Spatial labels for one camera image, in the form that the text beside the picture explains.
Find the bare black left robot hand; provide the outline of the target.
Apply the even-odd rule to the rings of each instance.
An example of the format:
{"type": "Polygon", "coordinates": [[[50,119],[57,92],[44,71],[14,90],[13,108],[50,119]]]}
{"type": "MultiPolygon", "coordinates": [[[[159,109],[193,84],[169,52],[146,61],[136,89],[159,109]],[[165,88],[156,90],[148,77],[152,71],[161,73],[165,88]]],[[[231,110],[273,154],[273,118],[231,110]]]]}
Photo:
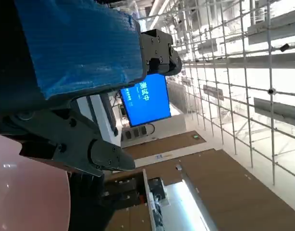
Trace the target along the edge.
{"type": "Polygon", "coordinates": [[[141,32],[132,16],[92,0],[0,0],[0,135],[60,169],[133,170],[133,158],[70,104],[180,73],[172,45],[170,34],[141,32]]]}

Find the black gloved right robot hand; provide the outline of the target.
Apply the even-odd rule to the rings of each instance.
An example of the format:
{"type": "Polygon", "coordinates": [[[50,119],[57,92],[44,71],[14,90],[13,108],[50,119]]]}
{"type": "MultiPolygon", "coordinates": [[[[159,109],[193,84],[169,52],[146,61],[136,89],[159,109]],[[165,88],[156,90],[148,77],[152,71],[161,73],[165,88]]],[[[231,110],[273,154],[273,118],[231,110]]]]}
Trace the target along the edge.
{"type": "Polygon", "coordinates": [[[112,205],[104,205],[104,175],[72,173],[70,185],[70,231],[104,231],[113,217],[112,205]]]}

